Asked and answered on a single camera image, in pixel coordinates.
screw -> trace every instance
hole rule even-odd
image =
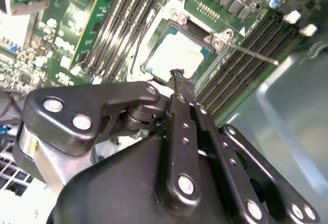
[[[183,142],[184,145],[188,145],[189,144],[189,139],[187,139],[186,137],[184,137],[182,139],[182,142]]]
[[[295,204],[292,204],[292,210],[297,218],[303,220],[304,216],[302,211],[299,209],[299,207],[297,207]]]
[[[148,87],[147,87],[147,91],[148,91],[149,93],[151,93],[151,94],[156,94],[156,90],[155,90],[155,88],[153,88],[152,86],[148,86]]]
[[[310,219],[312,219],[312,220],[315,220],[315,219],[316,219],[315,214],[313,213],[313,211],[310,209],[309,206],[304,205],[304,210],[305,210],[307,216],[308,216]]]
[[[233,135],[236,135],[236,131],[233,128],[228,128],[229,132]]]
[[[183,128],[186,129],[186,130],[190,129],[190,126],[189,126],[187,123],[183,123],[182,126],[183,126]]]
[[[77,115],[73,118],[73,124],[81,130],[88,130],[91,128],[92,122],[86,115]]]
[[[185,175],[179,176],[178,184],[179,184],[180,189],[188,195],[193,194],[195,191],[194,183],[192,182],[192,180],[189,177],[187,177]]]
[[[59,112],[63,109],[64,105],[61,101],[55,98],[49,98],[43,102],[43,106],[46,110],[51,112]]]
[[[201,111],[201,113],[203,113],[204,115],[206,115],[206,114],[207,114],[207,111],[206,111],[206,109],[204,109],[203,107],[200,107],[200,111]]]
[[[181,94],[178,94],[178,100],[183,104],[186,102],[185,98]]]
[[[253,201],[248,201],[247,202],[247,208],[250,212],[250,214],[255,218],[255,219],[258,219],[258,220],[261,220],[262,219],[262,212],[261,212],[261,209],[260,207],[254,203]]]

